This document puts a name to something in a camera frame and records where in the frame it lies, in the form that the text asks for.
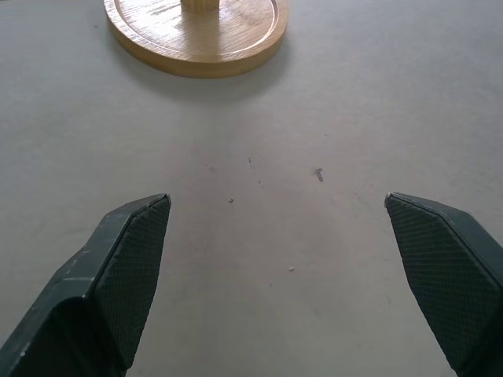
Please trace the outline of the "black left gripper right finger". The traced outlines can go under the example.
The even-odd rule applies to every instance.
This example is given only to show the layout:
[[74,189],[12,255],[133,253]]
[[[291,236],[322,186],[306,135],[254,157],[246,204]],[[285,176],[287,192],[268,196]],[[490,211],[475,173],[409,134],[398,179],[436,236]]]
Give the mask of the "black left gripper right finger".
[[502,247],[469,213],[390,192],[410,290],[459,376],[502,374]]

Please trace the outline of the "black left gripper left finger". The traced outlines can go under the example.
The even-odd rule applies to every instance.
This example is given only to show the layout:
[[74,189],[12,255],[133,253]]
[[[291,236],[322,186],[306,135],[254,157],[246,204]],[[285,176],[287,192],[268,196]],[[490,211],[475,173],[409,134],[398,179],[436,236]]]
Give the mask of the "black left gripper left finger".
[[1,348],[3,376],[124,376],[160,273],[171,198],[107,213],[50,278]]

